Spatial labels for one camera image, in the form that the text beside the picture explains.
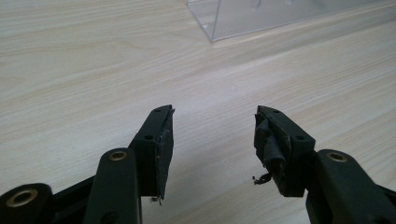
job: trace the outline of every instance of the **tabletop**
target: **tabletop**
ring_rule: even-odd
[[[173,105],[163,206],[144,223],[309,223],[253,146],[258,105],[396,190],[396,3],[210,43],[183,0],[0,2],[0,193],[54,193]]]

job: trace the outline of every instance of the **transparent plastic wall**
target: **transparent plastic wall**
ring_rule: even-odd
[[[383,0],[188,0],[210,41],[362,7]]]

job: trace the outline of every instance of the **light wood surface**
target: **light wood surface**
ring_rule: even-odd
[[[308,223],[253,147],[257,105],[286,113],[396,190],[396,4],[209,43],[183,0],[0,1],[0,194],[65,189],[172,104],[163,206],[144,223]]]

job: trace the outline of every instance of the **transparent acrylic box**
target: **transparent acrylic box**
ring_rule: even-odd
[[[383,0],[188,0],[210,41],[304,21]]]

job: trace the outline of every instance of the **table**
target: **table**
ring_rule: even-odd
[[[308,223],[253,147],[257,105],[396,190],[396,3],[210,43],[182,0],[0,2],[0,193],[94,175],[171,104],[163,206],[144,223]]]

